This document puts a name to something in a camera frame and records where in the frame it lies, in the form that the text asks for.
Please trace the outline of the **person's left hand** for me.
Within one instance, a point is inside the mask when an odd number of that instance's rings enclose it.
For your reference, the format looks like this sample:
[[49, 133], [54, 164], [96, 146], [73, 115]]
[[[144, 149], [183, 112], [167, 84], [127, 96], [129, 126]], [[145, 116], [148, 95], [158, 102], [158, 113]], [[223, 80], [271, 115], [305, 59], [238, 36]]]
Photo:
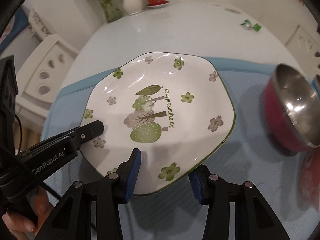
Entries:
[[54, 208], [49, 202], [47, 191], [42, 187], [39, 187], [35, 196], [34, 207], [38, 218], [37, 225], [18, 213], [7, 212], [2, 216], [7, 228], [17, 239], [26, 239], [26, 233], [36, 236]]

